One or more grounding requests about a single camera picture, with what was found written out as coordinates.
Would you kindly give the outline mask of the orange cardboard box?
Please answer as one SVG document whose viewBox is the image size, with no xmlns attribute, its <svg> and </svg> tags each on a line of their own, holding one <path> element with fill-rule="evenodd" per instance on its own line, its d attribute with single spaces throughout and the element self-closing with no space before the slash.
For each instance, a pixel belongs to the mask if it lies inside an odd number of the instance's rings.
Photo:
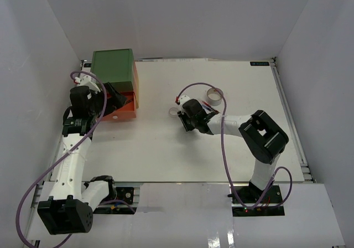
<svg viewBox="0 0 354 248">
<path fill-rule="evenodd" d="M 126 104 L 119 110 L 104 116 L 103 121 L 123 121 L 130 120 L 137 117 L 137 109 L 139 107 L 139 78 L 136 64 L 133 63 L 133 90 L 121 92 L 122 95 L 127 97 L 127 100 L 134 99 L 132 102 Z"/>
</svg>

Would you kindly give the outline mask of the green drawer box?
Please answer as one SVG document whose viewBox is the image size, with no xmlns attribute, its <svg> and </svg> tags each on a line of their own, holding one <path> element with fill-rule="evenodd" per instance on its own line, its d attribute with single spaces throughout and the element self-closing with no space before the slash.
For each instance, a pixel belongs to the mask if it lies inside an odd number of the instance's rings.
<svg viewBox="0 0 354 248">
<path fill-rule="evenodd" d="M 94 51 L 91 72 L 103 83 L 109 82 L 118 92 L 136 89 L 132 49 Z"/>
</svg>

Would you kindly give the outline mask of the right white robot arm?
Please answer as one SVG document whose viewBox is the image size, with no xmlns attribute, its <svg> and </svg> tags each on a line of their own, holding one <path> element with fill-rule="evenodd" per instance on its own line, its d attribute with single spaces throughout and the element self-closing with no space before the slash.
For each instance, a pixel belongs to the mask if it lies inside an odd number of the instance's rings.
<svg viewBox="0 0 354 248">
<path fill-rule="evenodd" d="M 280 154 L 289 142 L 288 135 L 263 110 L 252 115 L 232 116 L 211 111 L 202 104 L 183 95 L 178 101 L 178 117 L 187 132 L 198 130 L 207 135 L 230 135 L 243 138 L 255 157 L 253 175 L 249 181 L 250 197 L 262 203 L 270 196 L 267 187 L 274 174 Z"/>
</svg>

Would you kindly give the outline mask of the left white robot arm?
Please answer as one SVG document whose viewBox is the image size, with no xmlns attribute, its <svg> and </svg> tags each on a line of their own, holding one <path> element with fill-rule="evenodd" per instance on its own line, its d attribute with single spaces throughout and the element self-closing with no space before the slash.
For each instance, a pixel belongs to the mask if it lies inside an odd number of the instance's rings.
<svg viewBox="0 0 354 248">
<path fill-rule="evenodd" d="M 100 116 L 122 108 L 127 98 L 109 83 L 105 90 L 78 85 L 70 90 L 71 106 L 63 118 L 63 156 L 55 184 L 45 201 L 38 204 L 38 215 L 51 235 L 87 233 L 93 212 L 117 197 L 114 179 L 109 175 L 82 181 L 86 155 L 92 142 L 92 129 Z"/>
</svg>

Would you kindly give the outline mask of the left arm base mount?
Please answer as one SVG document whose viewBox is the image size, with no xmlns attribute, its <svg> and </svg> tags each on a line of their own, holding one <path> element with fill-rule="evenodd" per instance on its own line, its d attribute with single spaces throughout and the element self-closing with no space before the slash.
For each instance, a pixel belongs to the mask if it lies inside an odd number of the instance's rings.
<svg viewBox="0 0 354 248">
<path fill-rule="evenodd" d="M 100 215 L 133 215 L 138 206 L 140 187 L 116 187 L 116 200 L 126 202 L 131 208 L 121 202 L 101 205 L 93 212 Z"/>
</svg>

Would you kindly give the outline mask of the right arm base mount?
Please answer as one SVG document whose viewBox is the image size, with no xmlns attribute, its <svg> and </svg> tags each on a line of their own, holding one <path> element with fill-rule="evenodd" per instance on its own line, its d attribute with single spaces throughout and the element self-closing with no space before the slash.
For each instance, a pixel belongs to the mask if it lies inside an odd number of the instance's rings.
<svg viewBox="0 0 354 248">
<path fill-rule="evenodd" d="M 261 193 L 258 194 L 254 189 L 249 188 L 249 186 L 235 186 L 235 189 L 240 199 L 247 206 L 254 205 L 261 196 Z M 277 206 L 283 200 L 278 185 L 272 185 L 263 200 L 254 209 L 247 209 L 242 206 L 232 192 L 230 192 L 227 197 L 230 198 L 232 202 L 231 207 L 234 218 L 285 215 L 284 207 L 282 205 Z"/>
</svg>

